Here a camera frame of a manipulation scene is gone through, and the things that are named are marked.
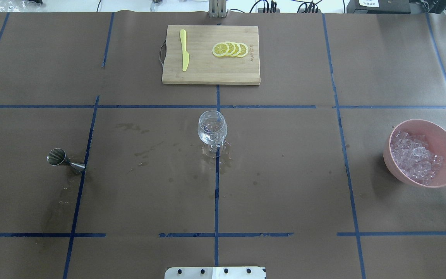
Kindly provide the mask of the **bamboo cutting board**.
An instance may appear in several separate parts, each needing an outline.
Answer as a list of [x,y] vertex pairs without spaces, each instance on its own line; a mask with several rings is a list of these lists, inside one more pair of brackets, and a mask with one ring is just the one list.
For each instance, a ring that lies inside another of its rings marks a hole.
[[[179,31],[187,32],[190,62],[182,71]],[[249,47],[243,58],[216,57],[215,44],[244,43]],[[169,25],[166,56],[163,61],[164,84],[259,85],[261,83],[259,28],[257,26]]]

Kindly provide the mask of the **clear ice cube pile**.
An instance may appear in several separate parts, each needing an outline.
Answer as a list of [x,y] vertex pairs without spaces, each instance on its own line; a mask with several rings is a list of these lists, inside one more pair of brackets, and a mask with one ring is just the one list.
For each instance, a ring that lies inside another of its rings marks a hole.
[[398,131],[391,136],[390,150],[395,164],[412,181],[428,186],[444,164],[444,157],[430,150],[423,134]]

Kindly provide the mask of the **yellow plastic knife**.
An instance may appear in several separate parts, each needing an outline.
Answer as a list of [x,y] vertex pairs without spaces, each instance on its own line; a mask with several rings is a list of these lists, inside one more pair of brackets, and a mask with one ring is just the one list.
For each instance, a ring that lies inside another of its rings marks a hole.
[[182,55],[182,71],[186,72],[190,62],[190,54],[187,51],[187,32],[185,29],[179,30]]

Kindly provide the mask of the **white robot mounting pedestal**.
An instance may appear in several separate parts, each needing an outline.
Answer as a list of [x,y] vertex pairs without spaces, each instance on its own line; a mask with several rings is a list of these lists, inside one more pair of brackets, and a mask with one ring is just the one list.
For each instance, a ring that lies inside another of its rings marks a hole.
[[266,279],[265,267],[172,267],[168,268],[165,279]]

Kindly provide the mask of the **aluminium frame post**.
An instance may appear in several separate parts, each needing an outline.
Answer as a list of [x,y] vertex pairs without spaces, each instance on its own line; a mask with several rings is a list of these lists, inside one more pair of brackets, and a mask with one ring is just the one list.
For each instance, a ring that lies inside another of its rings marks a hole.
[[228,15],[226,0],[209,0],[209,18],[225,18]]

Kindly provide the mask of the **black box on desk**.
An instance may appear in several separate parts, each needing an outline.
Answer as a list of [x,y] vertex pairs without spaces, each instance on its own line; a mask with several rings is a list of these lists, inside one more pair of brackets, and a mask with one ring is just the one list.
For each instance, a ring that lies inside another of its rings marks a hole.
[[411,14],[409,0],[351,0],[348,14]]

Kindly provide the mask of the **pink plastic bowl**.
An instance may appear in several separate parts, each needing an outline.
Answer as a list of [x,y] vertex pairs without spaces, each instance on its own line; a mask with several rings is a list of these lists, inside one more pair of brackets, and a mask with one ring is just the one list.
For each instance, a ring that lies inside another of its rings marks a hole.
[[[391,144],[393,136],[397,135],[399,132],[407,132],[410,135],[416,136],[424,135],[426,137],[426,142],[429,144],[429,150],[444,158],[441,169],[429,185],[424,185],[412,180],[408,175],[404,174],[395,163],[394,157],[391,154]],[[431,121],[423,119],[409,119],[403,121],[395,126],[386,138],[386,143],[383,149],[383,160],[391,175],[404,184],[419,188],[443,188],[446,186],[446,130]]]

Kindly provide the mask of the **clear wine glass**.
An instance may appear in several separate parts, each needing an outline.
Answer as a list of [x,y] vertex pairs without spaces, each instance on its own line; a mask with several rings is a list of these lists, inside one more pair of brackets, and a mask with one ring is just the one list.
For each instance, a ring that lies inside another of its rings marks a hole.
[[217,110],[203,112],[198,120],[198,136],[203,142],[203,154],[210,158],[218,157],[225,148],[228,124]]

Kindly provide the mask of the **steel double jigger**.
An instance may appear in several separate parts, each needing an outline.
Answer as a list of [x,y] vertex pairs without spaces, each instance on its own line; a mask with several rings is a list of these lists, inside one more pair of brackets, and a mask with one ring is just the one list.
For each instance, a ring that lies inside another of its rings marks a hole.
[[70,161],[66,151],[62,148],[54,148],[49,151],[46,160],[52,166],[68,166],[76,174],[81,174],[86,169],[85,164]]

